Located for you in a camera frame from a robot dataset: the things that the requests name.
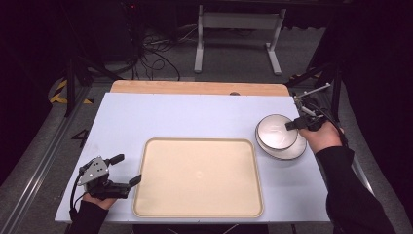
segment white tabletop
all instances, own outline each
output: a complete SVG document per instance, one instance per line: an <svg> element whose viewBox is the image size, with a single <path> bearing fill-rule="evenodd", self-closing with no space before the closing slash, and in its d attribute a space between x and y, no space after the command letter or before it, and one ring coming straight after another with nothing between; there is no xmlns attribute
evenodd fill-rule
<svg viewBox="0 0 413 234"><path fill-rule="evenodd" d="M298 117L292 97L152 95L108 93L78 164L67 184L56 221L70 222L69 199L79 167L92 158L125 154L110 166L110 179L127 183L139 174L142 152L152 137L246 138L255 147L264 212L257 218L148 218L133 213L135 189L128 199L110 209L108 222L118 223L268 223L329 221L325 211L327 190L318 164L307 147L292 161L277 160L262 150L255 127L264 117L281 114ZM78 187L75 197L82 195Z"/></svg>

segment metal stand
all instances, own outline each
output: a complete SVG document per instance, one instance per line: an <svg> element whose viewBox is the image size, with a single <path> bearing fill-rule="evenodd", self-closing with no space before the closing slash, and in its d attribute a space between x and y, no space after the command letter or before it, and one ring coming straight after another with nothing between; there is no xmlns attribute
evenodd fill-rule
<svg viewBox="0 0 413 234"><path fill-rule="evenodd" d="M279 61L274 49L276 48L282 29L282 22L285 16L285 9L278 14L240 14L240 13L204 13L203 6L200 5L198 16L198 46L195 56L195 73L203 70L204 57L204 28L242 28L242 29L265 29L274 30L271 43L266 43L268 56L276 75L282 75Z"/></svg>
<svg viewBox="0 0 413 234"><path fill-rule="evenodd" d="M80 56L72 55L67 63L67 107L64 117L68 117L76 105L75 101L75 77L79 80L82 86L89 86L93 82L93 78L89 74L88 67L104 74L112 80L124 80L124 78L114 74L113 72L101 67L94 62Z"/></svg>
<svg viewBox="0 0 413 234"><path fill-rule="evenodd" d="M331 101L331 113L333 114L334 119L337 122L339 122L338 107L340 100L342 72L340 70L340 66L337 63L326 63L320 67L310 69L309 71L300 76L294 75L293 80L290 80L284 84L288 88L291 88L309 78L314 77L320 72L322 72L322 74L314 86L315 88L319 88L323 86L325 83L331 83L332 81L334 81L333 95Z"/></svg>

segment metal bowl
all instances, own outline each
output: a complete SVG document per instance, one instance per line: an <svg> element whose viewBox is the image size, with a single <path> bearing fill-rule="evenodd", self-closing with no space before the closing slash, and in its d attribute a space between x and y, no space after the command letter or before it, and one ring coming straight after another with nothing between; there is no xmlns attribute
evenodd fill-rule
<svg viewBox="0 0 413 234"><path fill-rule="evenodd" d="M307 141L297 130L286 129L285 124L288 122L291 120L283 115L269 115L258 123L255 130L255 137L261 148L281 160L298 158L307 146Z"/></svg>

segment black cable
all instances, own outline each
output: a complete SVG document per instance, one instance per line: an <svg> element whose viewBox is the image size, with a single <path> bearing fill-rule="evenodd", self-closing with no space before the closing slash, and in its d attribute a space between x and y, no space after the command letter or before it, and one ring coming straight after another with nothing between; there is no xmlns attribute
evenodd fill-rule
<svg viewBox="0 0 413 234"><path fill-rule="evenodd" d="M82 195L80 195L80 197L78 197L78 199L76 199L74 207L76 207L76 203L83 197L85 196L85 194L87 194L87 192L84 192Z"/></svg>
<svg viewBox="0 0 413 234"><path fill-rule="evenodd" d="M195 28L193 28L192 30L190 30L184 37L178 39L176 42L172 42L169 39L162 39L161 37L159 37L159 39L157 38L157 40L154 39L154 36L157 36L156 34L150 34L145 36L145 38L150 38L150 40L148 40L147 42L144 42L143 45L144 47L146 47L146 49L150 49L156 52L167 52L170 49L172 49L173 47L186 43L187 41L189 41L191 34L193 34L194 32L196 32L196 29L198 27L196 26Z"/></svg>
<svg viewBox="0 0 413 234"><path fill-rule="evenodd" d="M162 62L162 65L160 68L155 68L155 63L158 61ZM152 65L147 65L149 68L151 68L151 79L154 79L154 70L162 70L165 67L165 62L162 59L156 59L154 62L152 62Z"/></svg>
<svg viewBox="0 0 413 234"><path fill-rule="evenodd" d="M75 216L77 214L76 208L73 205L73 200L74 200L74 197L75 197L76 187L77 187L77 184L78 184L79 179L80 179L81 176L82 176L81 174L77 175L75 183L73 184L72 194L70 195L70 211L69 211L69 213L70 213L70 219L72 219L72 221L75 219Z"/></svg>
<svg viewBox="0 0 413 234"><path fill-rule="evenodd" d="M125 67L122 67L122 68L119 68L119 69L116 69L116 70L109 70L110 72L112 72L112 73L114 73L114 74L122 74L122 73L124 73L124 72L127 72L127 71L129 71L129 70L131 70L131 68L132 67L134 67L135 65L137 64L137 58L134 58L132 61L131 61L131 63L130 64L128 64L127 66L125 66ZM94 76L94 77L103 77L103 76L105 76L104 74L102 74L102 73L100 73L100 72L98 72L98 71L89 71L91 74L92 74L92 76Z"/></svg>
<svg viewBox="0 0 413 234"><path fill-rule="evenodd" d="M237 29L237 28L236 29L228 29L228 32L230 32L231 34L235 34L235 35L241 36L243 38L252 35L252 33L254 31L255 30L251 30L251 29L245 29L245 30L241 30L241 29Z"/></svg>
<svg viewBox="0 0 413 234"><path fill-rule="evenodd" d="M143 61L143 59L140 60L140 64L142 64L143 68L145 68L146 77L148 77L149 79L151 79L151 77L150 77L149 74L148 74L148 67L147 67L146 63Z"/></svg>
<svg viewBox="0 0 413 234"><path fill-rule="evenodd" d="M175 71L176 71L176 74L177 74L177 76L178 76L177 81L180 81L180 73L179 73L178 69L177 69L167 58L161 56L160 54L158 54L158 53L156 53L156 52L154 52L154 51L150 51L149 49L146 49L146 50L148 50L149 52L151 52L151 53L153 53L153 54L155 54L155 55L157 55L157 56L159 56L159 57L161 57L161 58L164 59L167 63L169 63L169 65L171 65L171 66L173 67L173 69L175 69Z"/></svg>
<svg viewBox="0 0 413 234"><path fill-rule="evenodd" d="M297 234L297 230L295 229L295 225L291 224L292 234Z"/></svg>
<svg viewBox="0 0 413 234"><path fill-rule="evenodd" d="M140 80L139 73L137 73L137 67L136 66L134 67L134 72L135 72L137 80Z"/></svg>
<svg viewBox="0 0 413 234"><path fill-rule="evenodd" d="M134 80L134 66L131 68L131 79Z"/></svg>

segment beige tray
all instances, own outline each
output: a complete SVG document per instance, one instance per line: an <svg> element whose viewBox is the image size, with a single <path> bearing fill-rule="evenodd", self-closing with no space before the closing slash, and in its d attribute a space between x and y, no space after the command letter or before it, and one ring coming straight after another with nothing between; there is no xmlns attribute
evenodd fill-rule
<svg viewBox="0 0 413 234"><path fill-rule="evenodd" d="M142 217L257 217L263 211L247 139L152 138L133 210Z"/></svg>

